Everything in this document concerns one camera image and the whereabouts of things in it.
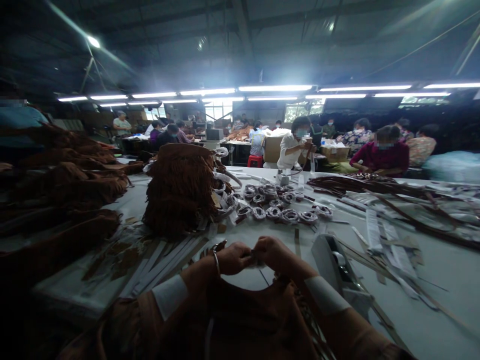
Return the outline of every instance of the ceiling light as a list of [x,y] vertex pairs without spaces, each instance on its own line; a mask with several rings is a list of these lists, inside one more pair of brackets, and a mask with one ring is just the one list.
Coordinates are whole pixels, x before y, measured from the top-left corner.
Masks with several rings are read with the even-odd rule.
[[394,86],[354,86],[354,87],[326,87],[319,91],[369,91],[369,90],[405,90],[410,89],[412,85],[394,85]]
[[224,88],[224,89],[202,89],[202,90],[190,90],[190,91],[180,91],[180,94],[183,96],[189,95],[215,95],[215,94],[232,94],[235,92],[234,88]]
[[196,103],[196,99],[177,99],[177,100],[162,100],[164,104],[175,104],[175,103]]
[[455,84],[432,84],[424,89],[454,89],[454,88],[480,88],[480,82],[455,83]]
[[307,95],[305,99],[361,99],[367,94],[325,94],[325,95]]
[[71,101],[84,101],[84,100],[88,100],[88,98],[86,96],[77,96],[77,97],[62,97],[58,99],[58,101],[61,101],[63,103],[71,102]]
[[102,108],[109,108],[109,107],[112,107],[112,106],[126,106],[127,104],[124,103],[124,102],[116,102],[116,103],[113,103],[113,104],[100,104],[100,106]]
[[113,99],[126,99],[127,95],[101,95],[90,96],[92,100],[113,100]]
[[249,97],[248,101],[283,101],[297,100],[297,97],[277,96],[277,97]]
[[273,86],[242,86],[238,90],[244,92],[267,92],[267,91],[307,91],[312,85],[273,85]]
[[87,36],[86,38],[88,39],[88,42],[89,42],[90,44],[92,44],[94,47],[100,49],[100,43],[99,43],[99,41],[98,41],[96,38],[94,38],[94,37],[92,37],[92,36]]
[[209,97],[209,98],[203,98],[202,99],[202,101],[204,103],[211,103],[211,102],[214,102],[214,101],[227,103],[227,102],[243,101],[243,100],[245,100],[244,97],[219,97],[219,98]]
[[405,97],[415,97],[415,98],[435,98],[435,97],[445,97],[450,95],[449,92],[403,92],[403,93],[383,93],[376,94],[376,98],[405,98]]
[[177,96],[176,92],[156,92],[150,94],[134,94],[132,95],[135,99],[146,99],[146,98],[168,98],[171,96]]
[[158,104],[158,101],[133,101],[129,102],[128,105],[151,105],[151,104]]

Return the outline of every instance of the plastic stool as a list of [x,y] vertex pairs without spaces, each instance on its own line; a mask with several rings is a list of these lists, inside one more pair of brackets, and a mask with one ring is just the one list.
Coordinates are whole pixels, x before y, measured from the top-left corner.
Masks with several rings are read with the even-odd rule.
[[262,167],[262,162],[264,160],[263,156],[253,156],[250,155],[248,157],[248,164],[246,165],[248,168],[253,168],[252,163],[256,162],[256,167],[261,168]]

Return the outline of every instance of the window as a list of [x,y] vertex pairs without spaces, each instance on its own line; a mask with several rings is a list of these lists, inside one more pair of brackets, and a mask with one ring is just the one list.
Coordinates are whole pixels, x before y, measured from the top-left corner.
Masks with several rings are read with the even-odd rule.
[[230,120],[232,118],[232,111],[233,103],[231,101],[213,101],[205,104],[205,114],[211,116],[215,120],[218,120],[224,116],[224,119]]
[[157,115],[159,118],[167,117],[167,114],[165,113],[165,107],[163,104],[159,108],[152,109],[151,112],[147,108],[144,110],[145,110],[146,118],[148,121],[157,120],[157,117],[155,115]]

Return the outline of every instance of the red shirt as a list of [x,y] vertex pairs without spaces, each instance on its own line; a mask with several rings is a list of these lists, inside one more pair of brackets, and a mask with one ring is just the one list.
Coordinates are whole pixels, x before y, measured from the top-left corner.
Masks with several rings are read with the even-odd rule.
[[[409,168],[409,147],[404,142],[397,142],[394,146],[380,150],[373,141],[366,143],[350,160],[350,165],[363,160],[362,165],[373,172],[380,169],[400,168],[406,172]],[[401,173],[390,174],[392,178],[400,178]]]

